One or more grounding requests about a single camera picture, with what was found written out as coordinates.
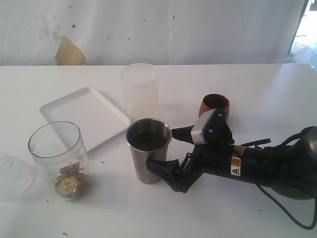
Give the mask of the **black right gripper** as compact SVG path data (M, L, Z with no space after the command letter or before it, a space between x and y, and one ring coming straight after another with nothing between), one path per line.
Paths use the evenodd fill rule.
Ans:
M264 150L259 147L270 143L269 138L235 145L232 132L225 123L220 136L213 143L195 145L193 127L171 130L174 139L195 146L181 165L178 160L146 161L148 171L161 178L173 191L187 193L203 174L266 187L272 184L272 166L263 158Z

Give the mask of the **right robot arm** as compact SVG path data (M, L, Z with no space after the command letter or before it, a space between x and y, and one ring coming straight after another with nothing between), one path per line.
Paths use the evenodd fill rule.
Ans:
M195 145L182 164L147 160L147 169L174 191L186 193L210 174L272 188L278 194L309 200L317 196L317 128L307 127L275 147L234 145L227 123L212 126L207 144Z

